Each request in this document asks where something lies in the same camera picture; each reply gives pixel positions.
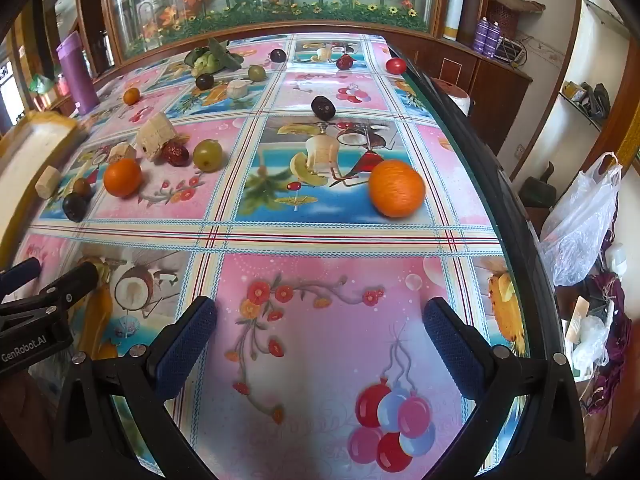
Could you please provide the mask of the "dark plum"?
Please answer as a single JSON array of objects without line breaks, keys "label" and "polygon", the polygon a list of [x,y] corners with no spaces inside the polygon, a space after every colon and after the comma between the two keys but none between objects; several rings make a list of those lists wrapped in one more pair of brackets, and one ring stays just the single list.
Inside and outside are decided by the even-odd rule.
[{"label": "dark plum", "polygon": [[84,196],[71,192],[64,197],[62,211],[68,220],[79,223],[85,219],[88,205],[88,200]]}]

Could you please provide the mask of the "beige cylinder block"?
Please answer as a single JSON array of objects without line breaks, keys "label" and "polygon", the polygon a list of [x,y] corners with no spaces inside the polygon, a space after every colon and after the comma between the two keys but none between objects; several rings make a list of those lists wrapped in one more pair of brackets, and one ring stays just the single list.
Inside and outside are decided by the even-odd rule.
[{"label": "beige cylinder block", "polygon": [[48,200],[55,194],[61,179],[61,173],[55,167],[47,166],[35,183],[37,195],[43,200]]}]

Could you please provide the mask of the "brown longan fruit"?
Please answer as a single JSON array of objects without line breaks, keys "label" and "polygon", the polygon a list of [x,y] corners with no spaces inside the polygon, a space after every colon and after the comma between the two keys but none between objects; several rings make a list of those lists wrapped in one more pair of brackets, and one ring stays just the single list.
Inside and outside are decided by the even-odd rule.
[{"label": "brown longan fruit", "polygon": [[72,191],[84,200],[90,200],[93,194],[92,186],[85,178],[78,178],[73,184]]}]

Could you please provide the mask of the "medium orange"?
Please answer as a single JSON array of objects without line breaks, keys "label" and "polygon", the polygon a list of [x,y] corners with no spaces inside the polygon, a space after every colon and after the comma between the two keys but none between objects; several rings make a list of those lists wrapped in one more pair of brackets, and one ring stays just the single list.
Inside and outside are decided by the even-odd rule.
[{"label": "medium orange", "polygon": [[107,167],[103,185],[111,196],[127,197],[137,191],[142,183],[142,170],[135,159],[123,158]]}]

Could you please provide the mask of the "small beige cube block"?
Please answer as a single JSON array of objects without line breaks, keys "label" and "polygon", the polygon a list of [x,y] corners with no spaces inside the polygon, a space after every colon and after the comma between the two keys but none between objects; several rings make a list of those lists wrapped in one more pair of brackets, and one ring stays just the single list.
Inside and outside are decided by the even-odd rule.
[{"label": "small beige cube block", "polygon": [[136,157],[137,151],[130,143],[119,142],[119,144],[114,145],[108,153],[107,163],[111,165],[122,159],[135,159]]}]

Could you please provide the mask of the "large orange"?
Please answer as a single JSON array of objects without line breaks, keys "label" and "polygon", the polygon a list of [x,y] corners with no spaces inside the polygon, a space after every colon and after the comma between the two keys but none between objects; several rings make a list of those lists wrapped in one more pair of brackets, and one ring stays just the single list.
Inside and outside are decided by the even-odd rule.
[{"label": "large orange", "polygon": [[392,219],[411,216],[425,198],[425,184],[420,174],[398,159],[383,160],[373,168],[368,191],[373,207]]}]

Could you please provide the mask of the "red date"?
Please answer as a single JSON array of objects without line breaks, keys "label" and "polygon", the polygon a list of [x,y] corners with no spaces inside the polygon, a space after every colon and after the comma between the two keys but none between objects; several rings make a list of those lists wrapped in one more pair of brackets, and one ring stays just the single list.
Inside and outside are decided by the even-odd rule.
[{"label": "red date", "polygon": [[167,141],[160,154],[165,162],[174,167],[188,166],[190,162],[188,149],[181,142],[175,140]]}]

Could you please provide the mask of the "large beige hexagonal block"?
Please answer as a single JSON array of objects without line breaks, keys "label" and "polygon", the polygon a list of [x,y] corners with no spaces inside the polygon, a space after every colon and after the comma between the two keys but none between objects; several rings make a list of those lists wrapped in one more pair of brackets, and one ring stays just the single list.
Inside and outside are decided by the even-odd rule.
[{"label": "large beige hexagonal block", "polygon": [[136,142],[142,155],[150,162],[154,162],[162,154],[164,145],[177,136],[177,130],[167,116],[163,112],[157,112],[140,127]]}]

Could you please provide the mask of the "green grape fruit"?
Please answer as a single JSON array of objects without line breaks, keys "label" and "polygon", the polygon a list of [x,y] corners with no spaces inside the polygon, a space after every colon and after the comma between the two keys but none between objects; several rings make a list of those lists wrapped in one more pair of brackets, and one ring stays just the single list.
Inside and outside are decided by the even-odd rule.
[{"label": "green grape fruit", "polygon": [[224,150],[217,140],[201,141],[192,153],[194,166],[203,172],[215,172],[224,163]]}]

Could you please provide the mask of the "beige round block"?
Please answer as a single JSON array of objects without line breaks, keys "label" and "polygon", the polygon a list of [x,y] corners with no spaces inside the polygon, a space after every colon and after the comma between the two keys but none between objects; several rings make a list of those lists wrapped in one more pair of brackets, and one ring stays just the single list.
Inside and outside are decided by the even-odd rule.
[{"label": "beige round block", "polygon": [[229,99],[238,100],[248,95],[248,87],[250,86],[249,80],[233,79],[230,80],[227,86],[227,96]]}]

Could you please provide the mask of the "small far tangerine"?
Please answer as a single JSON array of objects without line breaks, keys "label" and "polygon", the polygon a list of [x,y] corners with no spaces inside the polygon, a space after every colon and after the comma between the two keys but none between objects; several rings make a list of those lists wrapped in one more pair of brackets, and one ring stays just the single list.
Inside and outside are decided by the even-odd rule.
[{"label": "small far tangerine", "polygon": [[128,88],[122,95],[122,100],[128,106],[133,106],[134,104],[139,102],[140,99],[141,99],[140,90],[134,87]]}]

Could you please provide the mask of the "red round stool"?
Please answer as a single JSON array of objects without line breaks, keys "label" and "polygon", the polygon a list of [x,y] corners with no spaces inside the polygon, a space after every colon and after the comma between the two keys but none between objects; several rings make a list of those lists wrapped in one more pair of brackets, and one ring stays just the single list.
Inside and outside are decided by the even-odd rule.
[{"label": "red round stool", "polygon": [[470,114],[472,100],[464,90],[457,87],[455,84],[450,84],[450,82],[439,78],[433,78],[433,82],[440,90],[450,97],[451,101],[460,108],[465,116]]}]

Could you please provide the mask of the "green leafy vegetable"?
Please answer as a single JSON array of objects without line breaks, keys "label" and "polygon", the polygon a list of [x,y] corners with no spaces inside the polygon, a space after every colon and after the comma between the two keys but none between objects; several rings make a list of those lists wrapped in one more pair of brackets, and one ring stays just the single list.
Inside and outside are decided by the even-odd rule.
[{"label": "green leafy vegetable", "polygon": [[183,62],[191,69],[194,78],[201,75],[213,75],[221,70],[239,70],[244,58],[230,52],[228,42],[209,39],[206,47],[197,47],[189,52]]}]

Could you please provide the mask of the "red cherry tomato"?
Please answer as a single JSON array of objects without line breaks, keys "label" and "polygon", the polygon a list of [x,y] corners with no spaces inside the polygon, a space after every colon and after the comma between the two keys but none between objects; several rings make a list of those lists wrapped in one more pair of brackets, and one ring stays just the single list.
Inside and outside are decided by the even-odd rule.
[{"label": "red cherry tomato", "polygon": [[393,75],[402,75],[407,70],[407,63],[402,58],[390,58],[385,63],[387,73]]}]

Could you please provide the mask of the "dark purple grape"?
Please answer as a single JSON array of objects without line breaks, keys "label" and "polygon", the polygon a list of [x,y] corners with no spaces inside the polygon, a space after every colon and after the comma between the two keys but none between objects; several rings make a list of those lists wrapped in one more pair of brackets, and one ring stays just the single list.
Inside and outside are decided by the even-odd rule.
[{"label": "dark purple grape", "polygon": [[284,63],[286,61],[286,53],[285,50],[282,49],[273,49],[269,53],[269,57],[273,63]]}]

